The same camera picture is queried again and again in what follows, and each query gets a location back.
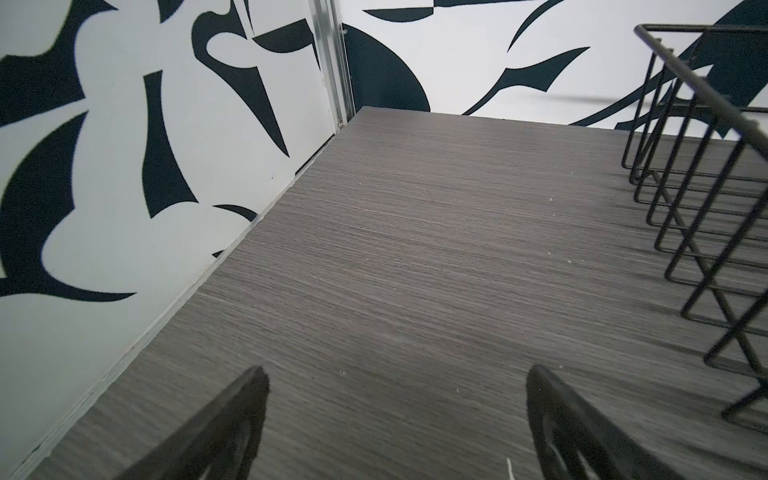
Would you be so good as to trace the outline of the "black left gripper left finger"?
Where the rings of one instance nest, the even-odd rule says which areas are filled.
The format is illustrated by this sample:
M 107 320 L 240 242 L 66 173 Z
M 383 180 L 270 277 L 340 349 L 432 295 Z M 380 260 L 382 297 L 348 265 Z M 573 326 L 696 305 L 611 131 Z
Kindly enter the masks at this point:
M 270 393 L 261 366 L 246 370 L 120 479 L 246 479 L 258 455 Z

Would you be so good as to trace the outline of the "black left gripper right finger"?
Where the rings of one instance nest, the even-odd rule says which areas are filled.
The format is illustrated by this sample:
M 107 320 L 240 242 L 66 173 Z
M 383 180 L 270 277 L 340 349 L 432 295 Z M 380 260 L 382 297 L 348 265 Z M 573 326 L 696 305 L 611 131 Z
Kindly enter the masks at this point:
M 680 479 L 543 365 L 526 377 L 528 423 L 546 479 Z

